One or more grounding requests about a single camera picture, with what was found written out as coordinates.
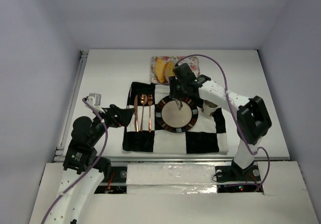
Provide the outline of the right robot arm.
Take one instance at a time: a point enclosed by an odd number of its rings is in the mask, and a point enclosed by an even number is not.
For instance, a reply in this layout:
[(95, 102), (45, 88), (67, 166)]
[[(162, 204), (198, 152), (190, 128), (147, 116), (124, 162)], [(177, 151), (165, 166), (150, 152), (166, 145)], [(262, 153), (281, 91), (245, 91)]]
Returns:
[(247, 174), (261, 139), (272, 126), (264, 100), (231, 92), (203, 74), (196, 76), (187, 63), (166, 68), (164, 75), (170, 85), (170, 98), (175, 100), (178, 109), (182, 109), (183, 99), (189, 97), (213, 103), (232, 115), (240, 143), (231, 166), (235, 174)]

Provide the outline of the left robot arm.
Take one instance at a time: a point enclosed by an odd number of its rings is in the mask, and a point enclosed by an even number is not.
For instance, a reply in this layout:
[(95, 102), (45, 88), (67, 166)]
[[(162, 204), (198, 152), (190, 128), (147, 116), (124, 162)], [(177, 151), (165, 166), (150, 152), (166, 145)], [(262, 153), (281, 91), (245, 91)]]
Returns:
[(86, 106), (95, 118), (82, 116), (74, 121), (58, 193), (42, 223), (80, 223), (82, 212), (98, 185), (112, 176), (110, 160), (97, 152), (95, 145), (101, 137), (108, 137), (108, 128), (127, 127), (134, 109), (121, 109), (114, 104), (108, 108), (89, 103)]

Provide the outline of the brown bread slice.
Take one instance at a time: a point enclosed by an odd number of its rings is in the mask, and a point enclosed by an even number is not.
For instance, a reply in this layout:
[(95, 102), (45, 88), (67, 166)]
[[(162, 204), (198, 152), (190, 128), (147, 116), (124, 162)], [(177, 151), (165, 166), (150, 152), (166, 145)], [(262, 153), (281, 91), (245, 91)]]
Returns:
[(169, 82), (170, 78), (175, 76), (173, 72), (174, 67), (175, 67), (175, 64), (172, 61), (169, 61), (165, 64), (164, 76), (165, 76), (166, 82)]

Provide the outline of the metal tongs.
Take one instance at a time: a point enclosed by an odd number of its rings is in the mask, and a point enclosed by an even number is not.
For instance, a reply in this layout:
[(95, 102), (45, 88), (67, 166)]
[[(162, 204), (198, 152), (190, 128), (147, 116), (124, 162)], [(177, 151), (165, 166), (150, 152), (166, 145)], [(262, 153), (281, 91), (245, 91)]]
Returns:
[(173, 99), (176, 102), (178, 110), (181, 110), (183, 108), (181, 85), (174, 76), (171, 76), (169, 78), (169, 85), (170, 85), (169, 96), (171, 99)]

